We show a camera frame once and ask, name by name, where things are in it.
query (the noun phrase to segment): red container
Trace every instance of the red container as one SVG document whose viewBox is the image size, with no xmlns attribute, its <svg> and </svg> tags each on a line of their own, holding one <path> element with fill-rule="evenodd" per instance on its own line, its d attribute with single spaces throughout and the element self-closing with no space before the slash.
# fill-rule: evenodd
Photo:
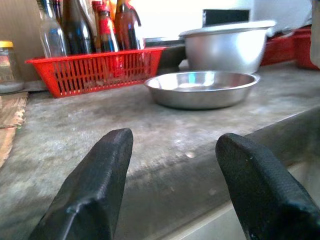
<svg viewBox="0 0 320 240">
<path fill-rule="evenodd" d="M 33 58 L 33 64 L 56 98 L 142 84 L 154 77 L 165 47 Z"/>
<path fill-rule="evenodd" d="M 319 68 L 310 60 L 311 34 L 298 33 L 293 36 L 295 64 L 300 68 Z"/>
<path fill-rule="evenodd" d="M 291 37 L 275 37 L 266 43 L 261 66 L 291 61 L 294 57 L 293 39 Z"/>
</svg>

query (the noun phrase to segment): red bottle cap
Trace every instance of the red bottle cap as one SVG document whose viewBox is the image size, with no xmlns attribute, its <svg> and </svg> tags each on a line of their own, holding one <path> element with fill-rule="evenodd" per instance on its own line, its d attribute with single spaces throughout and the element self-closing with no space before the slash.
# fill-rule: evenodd
<svg viewBox="0 0 320 240">
<path fill-rule="evenodd" d="M 109 12 L 110 13 L 110 7 L 107 5 L 99 5 L 96 7 L 96 11 L 99 12 Z"/>
<path fill-rule="evenodd" d="M 102 5 L 102 1 L 92 1 L 92 8 L 93 10 L 96 10 L 98 6 Z"/>
</svg>

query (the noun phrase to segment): yellow jar lid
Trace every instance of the yellow jar lid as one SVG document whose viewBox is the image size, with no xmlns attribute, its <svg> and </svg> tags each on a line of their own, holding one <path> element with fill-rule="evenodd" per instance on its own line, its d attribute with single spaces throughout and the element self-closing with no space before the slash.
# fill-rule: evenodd
<svg viewBox="0 0 320 240">
<path fill-rule="evenodd" d="M 0 48 L 13 48 L 14 44 L 12 41 L 0 41 Z"/>
</svg>

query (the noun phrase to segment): glass jar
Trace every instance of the glass jar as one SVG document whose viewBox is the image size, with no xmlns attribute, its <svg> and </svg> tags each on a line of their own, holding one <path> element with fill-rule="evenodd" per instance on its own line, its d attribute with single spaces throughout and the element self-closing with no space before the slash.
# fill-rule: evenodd
<svg viewBox="0 0 320 240">
<path fill-rule="evenodd" d="M 11 41 L 0 41 L 0 94 L 24 89 L 18 61 Z"/>
</svg>

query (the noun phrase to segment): stainless steel plate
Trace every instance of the stainless steel plate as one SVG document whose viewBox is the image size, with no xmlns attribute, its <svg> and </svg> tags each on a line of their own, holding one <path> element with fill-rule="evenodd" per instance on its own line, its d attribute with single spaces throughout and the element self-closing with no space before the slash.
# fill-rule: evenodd
<svg viewBox="0 0 320 240">
<path fill-rule="evenodd" d="M 178 109 L 215 109 L 243 101 L 259 77 L 223 71 L 170 73 L 147 80 L 154 101 Z"/>
</svg>

